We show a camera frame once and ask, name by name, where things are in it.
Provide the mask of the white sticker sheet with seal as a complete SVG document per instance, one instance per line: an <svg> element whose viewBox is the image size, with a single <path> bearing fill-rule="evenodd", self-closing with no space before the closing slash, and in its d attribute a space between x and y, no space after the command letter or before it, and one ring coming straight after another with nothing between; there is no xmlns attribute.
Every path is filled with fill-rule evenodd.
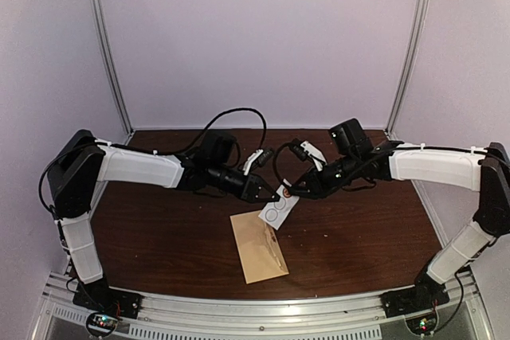
<svg viewBox="0 0 510 340"><path fill-rule="evenodd" d="M291 186L286 179L281 185L284 185L287 189ZM291 196L290 198L281 197L278 202L267 203L259 212L258 218L271 228L278 230L299 200L299 197Z"/></svg>

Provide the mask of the brown kraft envelope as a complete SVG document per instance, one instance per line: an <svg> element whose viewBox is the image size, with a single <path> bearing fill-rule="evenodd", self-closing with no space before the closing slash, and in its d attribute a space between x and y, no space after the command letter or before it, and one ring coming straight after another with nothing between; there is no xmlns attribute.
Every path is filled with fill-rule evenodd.
<svg viewBox="0 0 510 340"><path fill-rule="evenodd" d="M274 229L259 211L230 217L245 282L258 283L289 274Z"/></svg>

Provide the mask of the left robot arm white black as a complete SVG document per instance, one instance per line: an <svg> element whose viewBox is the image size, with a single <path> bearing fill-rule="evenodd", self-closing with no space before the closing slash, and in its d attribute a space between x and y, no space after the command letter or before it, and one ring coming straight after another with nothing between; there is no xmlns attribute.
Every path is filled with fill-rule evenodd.
<svg viewBox="0 0 510 340"><path fill-rule="evenodd" d="M41 178L49 183L57 224L78 280L78 293L97 311L109 310L113 290L97 254L89 214L97 182L130 182L198 192L212 186L247 203L277 202L281 196L252 167L263 166L270 150L257 149L242 170L227 166L237 139L226 131L207 131L196 147L181 152L141 150L99 140L79 130Z"/></svg>

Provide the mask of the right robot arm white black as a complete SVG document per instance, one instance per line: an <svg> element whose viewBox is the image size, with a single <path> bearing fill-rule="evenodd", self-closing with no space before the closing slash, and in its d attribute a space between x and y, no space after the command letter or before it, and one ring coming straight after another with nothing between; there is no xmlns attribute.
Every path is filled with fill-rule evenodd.
<svg viewBox="0 0 510 340"><path fill-rule="evenodd" d="M469 223L425 266L408 294L412 307L427 308L441 287L468 262L509 233L509 158L504 147L491 143L469 149L415 145L388 140L374 146L357 119L328 131L339 159L329 162L307 141L294 139L291 152L313 169L298 178L290 192L317 200L344 189L357 179L424 181L477 192L477 211Z"/></svg>

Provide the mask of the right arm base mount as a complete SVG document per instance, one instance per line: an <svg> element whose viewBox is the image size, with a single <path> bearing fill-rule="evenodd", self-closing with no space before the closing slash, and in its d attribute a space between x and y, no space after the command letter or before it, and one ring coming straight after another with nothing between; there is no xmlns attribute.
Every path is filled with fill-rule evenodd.
<svg viewBox="0 0 510 340"><path fill-rule="evenodd" d="M415 287L387 291L380 295L380 299L387 318L431 310L435 303L442 305L450 301L449 295L445 291L431 295L429 292L419 291Z"/></svg>

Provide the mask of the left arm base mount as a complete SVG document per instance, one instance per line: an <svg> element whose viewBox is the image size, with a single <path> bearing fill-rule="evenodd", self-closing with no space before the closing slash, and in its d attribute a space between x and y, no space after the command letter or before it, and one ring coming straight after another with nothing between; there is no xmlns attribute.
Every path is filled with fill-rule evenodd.
<svg viewBox="0 0 510 340"><path fill-rule="evenodd" d="M74 305L126 319L138 318L141 300L140 294L119 290L111 290L106 295L96 297L77 291L73 296Z"/></svg>

